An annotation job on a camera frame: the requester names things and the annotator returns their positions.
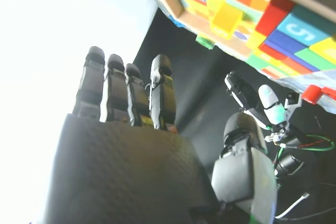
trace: white cable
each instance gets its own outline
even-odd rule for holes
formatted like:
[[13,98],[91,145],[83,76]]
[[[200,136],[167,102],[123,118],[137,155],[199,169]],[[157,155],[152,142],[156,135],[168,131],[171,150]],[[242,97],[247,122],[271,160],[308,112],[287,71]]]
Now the white cable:
[[287,175],[294,175],[302,166],[303,166],[303,164],[304,164],[304,162],[301,162],[301,164],[299,165],[299,167],[298,168],[296,168],[292,173],[289,173],[289,174],[287,174]]
[[298,204],[300,203],[301,201],[303,201],[304,199],[307,199],[309,197],[309,193],[304,193],[302,194],[302,196],[297,200],[295,201],[289,208],[287,208],[286,211],[284,211],[282,214],[278,215],[278,216],[275,216],[276,219],[280,219],[282,218],[283,216],[285,216],[286,214],[288,214],[289,212],[291,212],[291,210]]

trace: white surface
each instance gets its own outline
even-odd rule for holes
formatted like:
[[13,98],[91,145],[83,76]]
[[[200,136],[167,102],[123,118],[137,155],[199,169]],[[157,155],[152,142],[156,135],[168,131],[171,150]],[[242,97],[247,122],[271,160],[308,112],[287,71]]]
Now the white surface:
[[35,221],[59,133],[90,46],[131,63],[150,26],[152,0],[0,0],[0,211]]

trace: block with number 5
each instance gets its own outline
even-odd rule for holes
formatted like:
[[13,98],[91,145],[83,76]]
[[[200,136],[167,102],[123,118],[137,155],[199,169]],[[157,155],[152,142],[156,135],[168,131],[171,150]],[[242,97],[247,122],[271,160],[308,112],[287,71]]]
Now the block with number 5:
[[302,44],[310,46],[335,34],[336,24],[297,5],[280,23],[278,29]]

